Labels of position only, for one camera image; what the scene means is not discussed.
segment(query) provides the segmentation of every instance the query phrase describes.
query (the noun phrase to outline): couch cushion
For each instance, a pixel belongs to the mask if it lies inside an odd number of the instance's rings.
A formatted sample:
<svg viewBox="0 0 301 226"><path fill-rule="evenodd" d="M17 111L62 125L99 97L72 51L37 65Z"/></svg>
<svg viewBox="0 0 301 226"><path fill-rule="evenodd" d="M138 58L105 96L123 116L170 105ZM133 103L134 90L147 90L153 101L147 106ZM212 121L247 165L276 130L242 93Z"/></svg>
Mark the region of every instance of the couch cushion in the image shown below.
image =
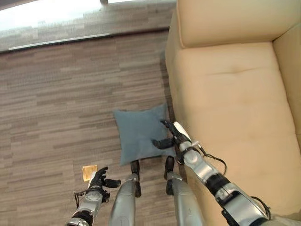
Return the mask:
<svg viewBox="0 0 301 226"><path fill-rule="evenodd" d="M271 42L184 49L172 71L177 120L228 165L227 177L272 213L301 209L301 156ZM207 225L225 225L188 171Z"/></svg>
<svg viewBox="0 0 301 226"><path fill-rule="evenodd" d="M178 0L183 47L271 41L300 21L301 0Z"/></svg>
<svg viewBox="0 0 301 226"><path fill-rule="evenodd" d="M301 148L301 24L273 42Z"/></svg>

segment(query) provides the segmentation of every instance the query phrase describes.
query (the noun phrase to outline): wire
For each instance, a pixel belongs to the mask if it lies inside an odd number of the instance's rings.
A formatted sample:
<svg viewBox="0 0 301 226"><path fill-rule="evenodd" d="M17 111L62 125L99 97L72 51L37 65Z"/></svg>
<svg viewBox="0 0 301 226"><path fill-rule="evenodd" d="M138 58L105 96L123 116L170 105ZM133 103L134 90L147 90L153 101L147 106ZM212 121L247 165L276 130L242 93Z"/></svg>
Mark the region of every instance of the wire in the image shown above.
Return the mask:
<svg viewBox="0 0 301 226"><path fill-rule="evenodd" d="M222 164L224 164L225 170L224 170L224 172L223 172L223 175L226 174L227 168L228 168L228 167L227 167L226 162L225 162L223 159L217 158L217 157L215 157L214 155L211 155L211 154L207 154L207 155L205 155L205 157L212 158L212 159L217 160L217 161L220 161Z"/></svg>
<svg viewBox="0 0 301 226"><path fill-rule="evenodd" d="M271 211L269 210L269 207L258 197L251 196L252 199L255 199L261 203L261 205L264 207L265 213L267 214L269 220L271 220Z"/></svg>
<svg viewBox="0 0 301 226"><path fill-rule="evenodd" d="M227 168L228 168L226 162L223 159L217 158L212 154L208 154L199 143L197 143L197 145L198 145L199 149L201 150L201 152L204 154L205 157L212 158L214 160L220 161L225 166L225 170L224 170L224 173L223 173L223 175L225 175L226 172L227 172Z"/></svg>

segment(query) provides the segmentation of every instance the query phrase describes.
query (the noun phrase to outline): blue pillow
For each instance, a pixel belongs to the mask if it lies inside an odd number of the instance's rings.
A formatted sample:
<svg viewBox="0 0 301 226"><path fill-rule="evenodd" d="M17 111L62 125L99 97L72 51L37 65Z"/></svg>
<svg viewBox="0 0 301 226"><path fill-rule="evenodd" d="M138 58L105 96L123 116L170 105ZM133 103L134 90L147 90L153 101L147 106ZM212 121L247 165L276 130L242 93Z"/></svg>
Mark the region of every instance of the blue pillow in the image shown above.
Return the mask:
<svg viewBox="0 0 301 226"><path fill-rule="evenodd" d="M120 164L159 155L175 156L173 148L157 149L152 139L167 138L167 129L160 122L166 119L167 105L141 112L114 111L121 141Z"/></svg>

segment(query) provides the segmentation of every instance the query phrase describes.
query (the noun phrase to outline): robotic hand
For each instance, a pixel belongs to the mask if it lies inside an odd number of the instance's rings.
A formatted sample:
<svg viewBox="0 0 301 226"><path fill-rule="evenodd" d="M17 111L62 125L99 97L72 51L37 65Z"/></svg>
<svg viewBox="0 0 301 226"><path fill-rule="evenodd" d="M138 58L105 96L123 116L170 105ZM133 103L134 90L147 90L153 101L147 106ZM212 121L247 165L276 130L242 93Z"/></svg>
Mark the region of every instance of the robotic hand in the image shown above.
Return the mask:
<svg viewBox="0 0 301 226"><path fill-rule="evenodd" d="M269 224L270 212L264 204L264 212L244 191L237 185L231 183L213 165L206 162L199 150L205 156L211 156L205 152L203 147L193 144L185 129L178 123L161 121L172 133L173 138L162 141L153 140L153 144L160 149L177 145L180 153L177 155L177 162L190 167L199 180L215 197L215 200L222 207L222 215L230 226L260 226Z"/></svg>
<svg viewBox="0 0 301 226"><path fill-rule="evenodd" d="M66 223L66 226L93 225L100 205L110 199L110 192L104 190L103 186L117 188L121 184L120 180L105 179L107 169L108 167L105 167L93 173L87 190L74 193L77 209L72 218ZM84 196L81 204L79 204L79 196Z"/></svg>

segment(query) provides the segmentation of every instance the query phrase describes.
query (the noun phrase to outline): small gold card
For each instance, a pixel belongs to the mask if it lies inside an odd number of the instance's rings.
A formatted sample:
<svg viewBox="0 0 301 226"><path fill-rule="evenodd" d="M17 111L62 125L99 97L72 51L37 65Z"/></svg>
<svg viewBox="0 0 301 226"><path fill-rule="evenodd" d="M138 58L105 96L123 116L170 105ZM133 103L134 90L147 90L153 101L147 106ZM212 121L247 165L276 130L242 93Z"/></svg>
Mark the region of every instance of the small gold card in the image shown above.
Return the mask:
<svg viewBox="0 0 301 226"><path fill-rule="evenodd" d="M93 172L97 172L97 165L83 166L83 179L85 182L90 180Z"/></svg>

